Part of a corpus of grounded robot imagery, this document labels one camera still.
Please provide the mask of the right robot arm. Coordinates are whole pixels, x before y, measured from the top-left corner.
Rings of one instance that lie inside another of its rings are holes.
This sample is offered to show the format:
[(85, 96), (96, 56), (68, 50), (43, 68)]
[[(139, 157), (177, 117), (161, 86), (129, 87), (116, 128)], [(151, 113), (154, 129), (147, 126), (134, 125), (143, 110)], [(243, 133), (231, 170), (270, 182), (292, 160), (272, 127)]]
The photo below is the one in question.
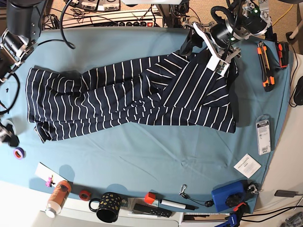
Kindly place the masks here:
[(46, 0), (8, 0), (6, 3), (7, 28), (0, 37), (0, 84), (13, 77), (17, 90), (9, 107), (0, 103), (1, 116), (9, 113), (16, 103), (20, 81), (15, 71), (37, 47), (46, 5)]

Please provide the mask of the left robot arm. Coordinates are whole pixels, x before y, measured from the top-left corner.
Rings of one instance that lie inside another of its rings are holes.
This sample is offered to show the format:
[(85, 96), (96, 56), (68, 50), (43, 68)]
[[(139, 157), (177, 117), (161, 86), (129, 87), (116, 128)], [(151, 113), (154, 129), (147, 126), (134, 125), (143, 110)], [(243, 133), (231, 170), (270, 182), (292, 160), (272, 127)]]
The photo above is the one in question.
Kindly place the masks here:
[(236, 52), (233, 44), (247, 40), (250, 36), (264, 35), (272, 26), (267, 0), (259, 0), (257, 4), (252, 0), (235, 0), (232, 3), (228, 0), (227, 4), (227, 8), (211, 8), (214, 22), (207, 25), (193, 22), (189, 26), (189, 34), (179, 50), (180, 55), (189, 56), (193, 47), (201, 48), (206, 43), (198, 34), (200, 30), (210, 39), (210, 43), (215, 45), (218, 55), (226, 61)]

